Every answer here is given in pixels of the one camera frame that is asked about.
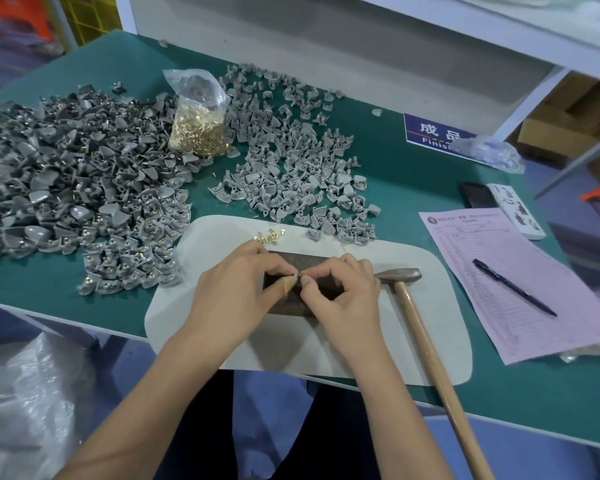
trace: forearm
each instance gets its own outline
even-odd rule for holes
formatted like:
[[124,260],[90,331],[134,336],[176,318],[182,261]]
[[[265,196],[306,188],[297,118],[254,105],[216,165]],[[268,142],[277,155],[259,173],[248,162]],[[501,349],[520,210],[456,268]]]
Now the forearm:
[[185,409],[220,366],[216,356],[174,335],[56,480],[152,479]]
[[387,348],[352,368],[383,480],[453,479]]

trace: blue label sign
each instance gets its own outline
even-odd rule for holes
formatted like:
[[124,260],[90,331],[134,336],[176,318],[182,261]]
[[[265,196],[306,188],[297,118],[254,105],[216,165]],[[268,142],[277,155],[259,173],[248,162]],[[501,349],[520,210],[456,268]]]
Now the blue label sign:
[[474,133],[442,125],[435,121],[425,120],[412,114],[404,115],[404,133],[407,143],[425,146],[432,150],[471,160],[471,158],[467,158],[449,149],[449,144],[458,138],[473,138],[475,136]]

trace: hammer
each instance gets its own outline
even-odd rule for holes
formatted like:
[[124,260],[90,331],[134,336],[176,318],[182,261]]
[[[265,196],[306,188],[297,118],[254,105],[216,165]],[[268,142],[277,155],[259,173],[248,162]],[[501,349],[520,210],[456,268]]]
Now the hammer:
[[415,267],[402,267],[376,273],[376,278],[380,282],[393,286],[404,316],[407,318],[409,328],[415,338],[416,347],[424,362],[425,370],[438,391],[473,478],[476,480],[495,480],[487,459],[480,449],[480,444],[475,439],[471,425],[469,425],[469,421],[464,414],[462,404],[460,404],[456,390],[451,384],[447,370],[440,360],[438,352],[436,352],[413,297],[409,293],[407,284],[414,283],[421,277],[422,273]]

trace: dark pants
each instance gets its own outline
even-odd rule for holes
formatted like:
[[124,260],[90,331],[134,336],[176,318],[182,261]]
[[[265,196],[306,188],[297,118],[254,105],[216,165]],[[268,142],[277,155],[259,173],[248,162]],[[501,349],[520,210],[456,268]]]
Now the dark pants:
[[[155,480],[236,480],[233,371],[218,371],[184,413]],[[321,385],[274,480],[380,478],[359,392]]]

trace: hand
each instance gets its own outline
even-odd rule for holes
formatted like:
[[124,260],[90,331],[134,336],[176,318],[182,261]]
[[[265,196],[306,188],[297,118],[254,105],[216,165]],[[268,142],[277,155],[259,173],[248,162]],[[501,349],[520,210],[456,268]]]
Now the hand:
[[270,254],[258,241],[240,245],[200,275],[181,333],[200,338],[224,362],[285,295],[281,280],[262,291],[258,289],[264,273],[288,276],[297,270],[280,255]]
[[[311,308],[331,345],[345,357],[349,366],[366,361],[386,348],[380,329],[378,296],[380,281],[367,259],[351,254],[327,261],[302,272],[301,297]],[[331,274],[341,282],[344,293],[333,301],[325,298],[314,278]]]

